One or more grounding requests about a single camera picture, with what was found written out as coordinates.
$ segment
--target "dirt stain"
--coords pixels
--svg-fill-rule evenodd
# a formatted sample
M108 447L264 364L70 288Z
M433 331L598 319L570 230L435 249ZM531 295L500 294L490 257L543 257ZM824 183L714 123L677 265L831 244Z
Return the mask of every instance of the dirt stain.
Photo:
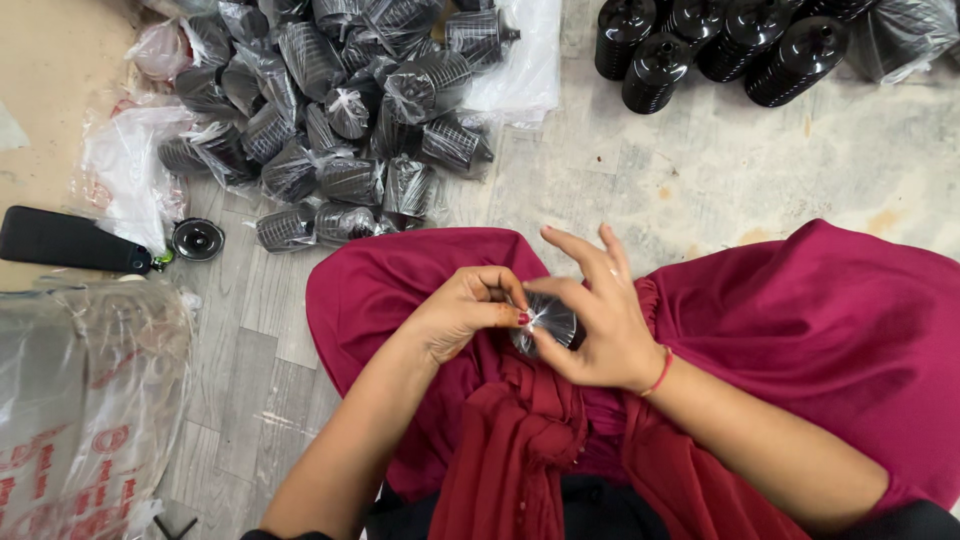
M756 227L746 231L743 236L740 236L740 239L736 241L736 245L745 246L747 244L756 244L758 242L766 242L770 239L770 234L764 231L761 227Z

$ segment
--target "right hand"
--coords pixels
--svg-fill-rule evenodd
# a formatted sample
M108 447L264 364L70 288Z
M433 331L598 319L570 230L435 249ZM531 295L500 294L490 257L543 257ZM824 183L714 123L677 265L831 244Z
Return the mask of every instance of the right hand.
M576 260L590 285L587 289L571 278L541 278L524 284L527 290L560 297L587 330L587 338L573 352L546 329L535 327L540 358L574 384L618 387L637 394L653 386L663 371L665 350L643 320L630 265L610 225L600 226L606 252L550 227L540 229L540 235Z

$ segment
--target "beige floor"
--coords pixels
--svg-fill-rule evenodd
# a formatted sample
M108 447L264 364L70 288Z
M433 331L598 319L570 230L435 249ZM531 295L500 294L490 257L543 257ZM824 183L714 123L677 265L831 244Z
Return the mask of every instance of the beige floor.
M593 70L598 2L564 3L563 109L542 133L505 130L484 182L444 185L449 224L516 229L552 271L570 275L576 268L536 236L541 224L591 235L609 221L637 275L783 238L816 217L960 259L960 79L952 66L893 87L866 84L842 66L777 110L754 106L740 83L692 73L666 110L637 116L620 103L618 85ZM83 6L69 15L114 23L102 37L74 28L84 46L43 53L71 64L58 74L35 68L43 55L33 63L0 55L0 73L11 64L16 75L0 78L0 100L33 144L0 153L0 170L15 175L0 173L12 182L2 200L55 208L79 144L77 94L108 79L133 31L97 0L14 4L38 13ZM67 26L56 31L60 42L71 39ZM17 41L35 35L14 29ZM238 538L339 401L303 317L307 274L330 252L269 256L248 226L262 207L204 179L190 189L194 215L219 223L228 240L210 263L178 263L167 274L205 306L187 422L157 493L172 525L200 517L189 537ZM6 287L8 268L0 266Z

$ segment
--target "black tool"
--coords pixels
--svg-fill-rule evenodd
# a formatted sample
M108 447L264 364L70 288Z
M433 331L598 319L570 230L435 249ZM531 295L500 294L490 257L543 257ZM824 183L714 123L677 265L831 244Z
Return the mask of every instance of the black tool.
M146 274L151 261L147 248L85 217L21 206L4 216L0 258L124 274Z

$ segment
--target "left hand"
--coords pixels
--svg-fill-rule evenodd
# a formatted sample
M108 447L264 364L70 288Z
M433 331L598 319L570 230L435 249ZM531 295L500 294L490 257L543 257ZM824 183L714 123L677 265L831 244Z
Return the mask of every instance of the left hand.
M514 304L506 303L510 299ZM442 365L467 346L478 330L519 328L529 322L527 299L514 273L503 266L469 266L434 291L397 333L417 340Z

